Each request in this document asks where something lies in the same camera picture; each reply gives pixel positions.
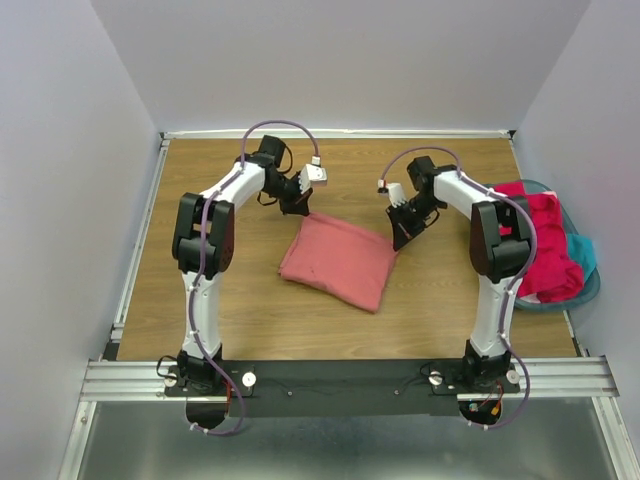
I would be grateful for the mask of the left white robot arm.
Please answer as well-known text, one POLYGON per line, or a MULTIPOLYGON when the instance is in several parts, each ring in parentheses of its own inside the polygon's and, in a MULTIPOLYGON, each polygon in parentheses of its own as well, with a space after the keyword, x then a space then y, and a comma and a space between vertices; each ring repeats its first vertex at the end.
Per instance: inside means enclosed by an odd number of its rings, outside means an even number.
POLYGON ((201 395, 227 385, 221 372, 222 340, 218 325, 220 287, 235 250, 236 213, 247 200, 267 195, 284 215, 308 216, 313 193, 307 172, 280 168, 289 146, 265 135, 253 153, 242 152, 218 183, 201 193, 184 194, 178 206, 172 256, 182 274, 186 328, 169 377, 201 395))

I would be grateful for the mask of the salmon pink t shirt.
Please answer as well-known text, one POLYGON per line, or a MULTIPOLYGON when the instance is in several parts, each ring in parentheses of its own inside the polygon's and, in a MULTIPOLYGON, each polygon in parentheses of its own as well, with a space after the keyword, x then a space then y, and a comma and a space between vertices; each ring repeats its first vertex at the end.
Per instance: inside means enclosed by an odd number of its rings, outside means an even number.
POLYGON ((280 276, 376 313, 395 265, 391 241, 338 218, 303 218, 280 266, 280 276))

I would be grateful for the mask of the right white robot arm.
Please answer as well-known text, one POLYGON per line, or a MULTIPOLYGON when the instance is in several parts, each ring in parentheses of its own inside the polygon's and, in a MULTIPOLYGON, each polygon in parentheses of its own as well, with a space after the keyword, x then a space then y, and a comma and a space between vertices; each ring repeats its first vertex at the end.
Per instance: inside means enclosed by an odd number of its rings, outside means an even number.
POLYGON ((515 354, 510 332, 516 294, 537 254, 537 234, 522 196, 509 197, 472 180, 458 165, 437 167, 430 157, 413 159, 407 173, 415 195, 382 175, 377 191, 388 197, 386 214, 395 251, 428 228, 431 215, 455 208, 470 221, 469 257, 478 275, 474 328, 451 379, 480 392, 507 377, 515 354))

